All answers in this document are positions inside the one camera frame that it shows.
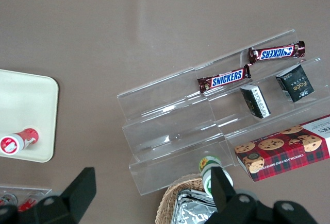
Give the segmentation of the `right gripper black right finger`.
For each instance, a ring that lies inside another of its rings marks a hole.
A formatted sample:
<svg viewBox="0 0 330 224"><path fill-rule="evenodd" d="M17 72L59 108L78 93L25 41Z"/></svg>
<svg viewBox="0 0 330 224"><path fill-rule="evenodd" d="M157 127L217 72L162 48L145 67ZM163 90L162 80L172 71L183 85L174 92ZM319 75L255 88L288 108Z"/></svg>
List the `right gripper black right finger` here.
<svg viewBox="0 0 330 224"><path fill-rule="evenodd" d="M317 223L293 201L277 201L268 207L246 193L236 193L220 167L211 169L211 192L217 211L206 223Z"/></svg>

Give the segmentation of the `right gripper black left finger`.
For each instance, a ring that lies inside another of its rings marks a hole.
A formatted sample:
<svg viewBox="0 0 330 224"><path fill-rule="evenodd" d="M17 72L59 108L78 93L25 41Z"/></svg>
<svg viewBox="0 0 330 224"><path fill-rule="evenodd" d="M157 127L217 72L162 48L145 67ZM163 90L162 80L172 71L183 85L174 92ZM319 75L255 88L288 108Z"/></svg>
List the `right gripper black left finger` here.
<svg viewBox="0 0 330 224"><path fill-rule="evenodd" d="M19 212L15 205L1 206L1 223L79 223L96 195L95 168L86 167L60 194Z"/></svg>

